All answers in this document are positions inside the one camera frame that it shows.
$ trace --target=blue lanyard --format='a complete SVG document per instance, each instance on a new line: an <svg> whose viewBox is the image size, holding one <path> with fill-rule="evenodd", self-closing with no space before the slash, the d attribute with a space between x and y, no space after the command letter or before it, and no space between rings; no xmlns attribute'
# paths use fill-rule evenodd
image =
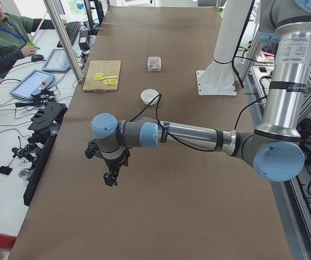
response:
<svg viewBox="0 0 311 260"><path fill-rule="evenodd" d="M3 27L0 27L0 30L1 30L1 31L5 31L5 32L8 33L8 34L13 35L13 36L17 37L18 39L21 39L21 40L24 41L25 43L28 42L28 41L24 38L24 36L23 36L22 34L20 34L20 32L15 28L15 26L14 26L10 21L6 21L6 22L7 22L9 25L11 25L11 26L16 30L16 32L17 32L18 34L15 34L14 32L9 31L8 29L5 29L5 28L3 28Z"/></svg>

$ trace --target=black sleeve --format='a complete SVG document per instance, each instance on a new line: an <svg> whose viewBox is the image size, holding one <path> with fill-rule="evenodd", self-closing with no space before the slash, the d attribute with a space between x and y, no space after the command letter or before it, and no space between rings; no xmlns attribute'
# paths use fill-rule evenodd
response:
<svg viewBox="0 0 311 260"><path fill-rule="evenodd" d="M33 28L31 29L31 31L36 31L38 25L41 23L41 19L34 19L33 21ZM40 27L40 29L54 29L53 23L51 20L43 20L43 23Z"/></svg>
<svg viewBox="0 0 311 260"><path fill-rule="evenodd" d="M9 53L0 58L0 74L8 72L18 59L24 58L21 50L15 50L13 53Z"/></svg>

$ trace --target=robotic arm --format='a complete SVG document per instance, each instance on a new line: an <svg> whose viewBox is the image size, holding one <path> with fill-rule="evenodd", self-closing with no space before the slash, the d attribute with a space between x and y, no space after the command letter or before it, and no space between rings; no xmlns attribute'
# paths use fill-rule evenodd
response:
<svg viewBox="0 0 311 260"><path fill-rule="evenodd" d="M296 130L311 67L311 0L263 0L260 31L277 33L280 44L263 120L253 133L223 131L142 118L118 121L113 115L97 115L91 123L94 140L86 157L104 159L109 172L106 185L117 185L121 166L128 166L129 147L156 147L158 140L177 139L197 148L238 157L271 181L298 175L304 155Z"/></svg>

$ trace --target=warning label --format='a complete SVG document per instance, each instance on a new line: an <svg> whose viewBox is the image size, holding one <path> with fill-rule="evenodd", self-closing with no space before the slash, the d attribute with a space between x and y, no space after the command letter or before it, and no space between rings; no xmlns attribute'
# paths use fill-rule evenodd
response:
<svg viewBox="0 0 311 260"><path fill-rule="evenodd" d="M311 63L311 38L292 38L281 40L275 64L282 63L304 63L310 66Z"/></svg>

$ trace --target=wooden cutting board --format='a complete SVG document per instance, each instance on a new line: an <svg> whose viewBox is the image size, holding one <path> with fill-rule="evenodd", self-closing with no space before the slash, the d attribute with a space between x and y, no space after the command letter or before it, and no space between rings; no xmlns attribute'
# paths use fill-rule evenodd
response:
<svg viewBox="0 0 311 260"><path fill-rule="evenodd" d="M87 92L106 92L117 91L119 83L119 71L121 61L90 61L88 72L83 85L83 91ZM94 80L95 74L102 72L104 76L118 76L116 85L105 85L103 80Z"/></svg>

